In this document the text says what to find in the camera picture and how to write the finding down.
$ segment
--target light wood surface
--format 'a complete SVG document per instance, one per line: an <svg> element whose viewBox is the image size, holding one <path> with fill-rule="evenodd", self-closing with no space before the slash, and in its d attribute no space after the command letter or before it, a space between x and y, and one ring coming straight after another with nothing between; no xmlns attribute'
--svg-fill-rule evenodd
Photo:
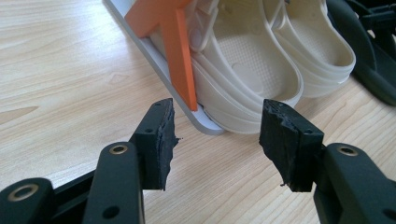
<svg viewBox="0 0 396 224"><path fill-rule="evenodd" d="M27 177L58 187L128 140L149 106L170 97L102 1L0 2L0 189ZM396 109L351 78L297 110L324 143L364 149L396 179ZM147 223L317 223L312 193L280 187L259 136L199 133L176 105L167 190L145 191Z"/></svg>

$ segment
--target orange plastic piece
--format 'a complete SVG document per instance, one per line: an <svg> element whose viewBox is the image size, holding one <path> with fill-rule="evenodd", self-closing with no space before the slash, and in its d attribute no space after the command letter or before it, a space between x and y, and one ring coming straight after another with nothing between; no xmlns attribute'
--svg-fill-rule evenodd
<svg viewBox="0 0 396 224"><path fill-rule="evenodd" d="M189 39L184 7L191 0L136 0L125 20L139 37L160 26L172 85L190 110L196 111Z"/></svg>

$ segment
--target wooden table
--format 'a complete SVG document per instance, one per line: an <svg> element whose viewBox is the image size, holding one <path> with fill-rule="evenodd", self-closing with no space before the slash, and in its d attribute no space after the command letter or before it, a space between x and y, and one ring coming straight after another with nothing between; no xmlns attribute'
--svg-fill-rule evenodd
<svg viewBox="0 0 396 224"><path fill-rule="evenodd" d="M149 106L170 97L102 1L0 2L0 189L27 177L56 188L128 140ZM296 109L325 144L364 149L396 179L396 109L351 78ZM145 191L147 223L317 223L312 193L282 188L259 136L199 133L176 105L167 191Z"/></svg>

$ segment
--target white plastic base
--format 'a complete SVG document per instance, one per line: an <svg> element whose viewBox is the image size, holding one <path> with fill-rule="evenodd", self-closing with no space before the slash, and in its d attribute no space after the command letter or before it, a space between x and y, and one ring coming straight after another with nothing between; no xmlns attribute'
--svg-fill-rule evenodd
<svg viewBox="0 0 396 224"><path fill-rule="evenodd" d="M151 40L149 38L139 38L134 32L131 30L129 25L126 23L124 16L129 11L129 9L134 4L134 0L106 0L106 3L110 7L110 9L114 12L117 19L120 21L124 29L131 36L132 40L136 43L139 49L147 58L148 62L157 72L160 79L165 84L166 88L172 94L174 99L177 101L178 105L181 107L183 112L189 118L191 123L195 126L198 131L210 134L217 135L222 134L225 131L220 128L219 125L214 123L204 112L204 109L198 105L197 111L190 111L181 97L177 94L175 88L172 86L170 81L168 63L165 58L161 55L161 53L154 47Z"/></svg>

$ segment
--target wood grain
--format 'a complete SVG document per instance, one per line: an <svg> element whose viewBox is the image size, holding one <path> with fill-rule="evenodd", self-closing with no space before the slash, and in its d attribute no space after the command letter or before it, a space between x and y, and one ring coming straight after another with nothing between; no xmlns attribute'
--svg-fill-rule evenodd
<svg viewBox="0 0 396 224"><path fill-rule="evenodd" d="M34 176L58 187L94 169L170 94L102 1L0 2L0 189ZM364 149L396 179L396 109L353 78L297 110L325 144ZM145 191L147 223L318 223L312 193L291 193L259 136L199 133L176 105L167 191Z"/></svg>

